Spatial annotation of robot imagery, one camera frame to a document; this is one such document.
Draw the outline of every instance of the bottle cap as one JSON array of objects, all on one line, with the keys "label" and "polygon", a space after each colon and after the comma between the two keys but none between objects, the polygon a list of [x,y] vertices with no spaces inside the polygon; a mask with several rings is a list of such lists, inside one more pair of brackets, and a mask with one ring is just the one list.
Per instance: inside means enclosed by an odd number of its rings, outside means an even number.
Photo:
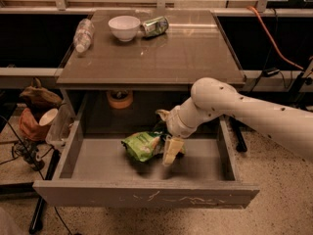
[{"label": "bottle cap", "polygon": [[79,53],[83,53],[85,51],[85,47],[82,44],[77,44],[76,51]]}]

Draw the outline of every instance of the orange cable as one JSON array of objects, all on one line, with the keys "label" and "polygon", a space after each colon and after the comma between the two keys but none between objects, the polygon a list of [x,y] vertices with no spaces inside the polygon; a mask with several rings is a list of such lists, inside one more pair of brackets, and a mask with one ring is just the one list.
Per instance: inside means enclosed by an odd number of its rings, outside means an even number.
[{"label": "orange cable", "polygon": [[266,34],[267,34],[267,36],[270,38],[270,40],[271,40],[271,42],[272,42],[272,44],[273,44],[273,46],[274,46],[274,48],[275,48],[277,54],[278,54],[284,61],[286,61],[288,64],[290,64],[290,65],[292,65],[292,66],[294,66],[294,67],[296,67],[296,68],[298,68],[298,69],[300,69],[300,70],[304,70],[303,67],[299,66],[299,65],[296,64],[295,62],[292,62],[292,61],[290,61],[289,59],[287,59],[287,58],[284,57],[284,55],[281,53],[281,51],[280,51],[279,48],[277,47],[277,44],[276,44],[274,38],[272,37],[271,33],[268,31],[266,25],[264,24],[262,18],[260,17],[260,15],[259,15],[259,13],[256,11],[256,9],[255,9],[254,7],[252,7],[252,6],[248,6],[247,8],[248,8],[249,10],[253,11],[253,12],[255,13],[255,15],[257,16],[259,22],[261,23],[263,29],[265,30],[265,32],[266,32]]}]

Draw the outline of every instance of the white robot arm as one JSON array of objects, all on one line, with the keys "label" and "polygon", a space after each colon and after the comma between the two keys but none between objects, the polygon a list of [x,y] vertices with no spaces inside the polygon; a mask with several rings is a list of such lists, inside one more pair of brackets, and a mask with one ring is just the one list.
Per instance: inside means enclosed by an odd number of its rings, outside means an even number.
[{"label": "white robot arm", "polygon": [[176,139],[188,138],[200,124],[227,115],[313,162],[313,113],[243,96],[213,78],[196,81],[181,106],[157,112]]}]

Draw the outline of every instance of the brown bag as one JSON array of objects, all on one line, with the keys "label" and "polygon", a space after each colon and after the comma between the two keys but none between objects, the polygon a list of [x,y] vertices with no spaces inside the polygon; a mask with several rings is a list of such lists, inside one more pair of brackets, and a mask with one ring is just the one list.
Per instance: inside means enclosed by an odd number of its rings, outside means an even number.
[{"label": "brown bag", "polygon": [[40,80],[35,77],[31,81],[31,85],[20,94],[25,103],[32,110],[50,110],[59,108],[62,103],[62,98],[56,93],[47,90],[41,86]]},{"label": "brown bag", "polygon": [[20,116],[21,135],[31,141],[44,141],[50,129],[50,125],[40,126],[30,108],[25,108]]}]

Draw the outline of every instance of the concrete floor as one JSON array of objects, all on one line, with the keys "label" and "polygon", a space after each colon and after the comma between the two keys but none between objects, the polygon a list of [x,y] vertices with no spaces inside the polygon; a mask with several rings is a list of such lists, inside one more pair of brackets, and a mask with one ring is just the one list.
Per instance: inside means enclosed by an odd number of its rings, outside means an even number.
[{"label": "concrete floor", "polygon": [[[18,127],[18,118],[16,111],[10,119],[14,128]],[[248,151],[236,153],[238,171],[243,182],[255,183],[260,188],[245,210],[58,208],[58,211],[72,234],[313,234],[313,163],[248,128],[243,129],[243,136]],[[0,140],[14,138],[6,126]],[[11,146],[0,145],[0,162],[11,157]],[[42,145],[40,154],[46,151],[47,146]],[[44,158],[47,164],[51,154]],[[22,158],[0,165],[2,184],[39,178]],[[36,203],[36,198],[1,199],[0,208],[27,232]],[[37,234],[68,234],[54,208],[46,208],[42,221],[43,229]],[[8,222],[0,220],[0,234],[8,234],[4,229],[7,225]]]}]

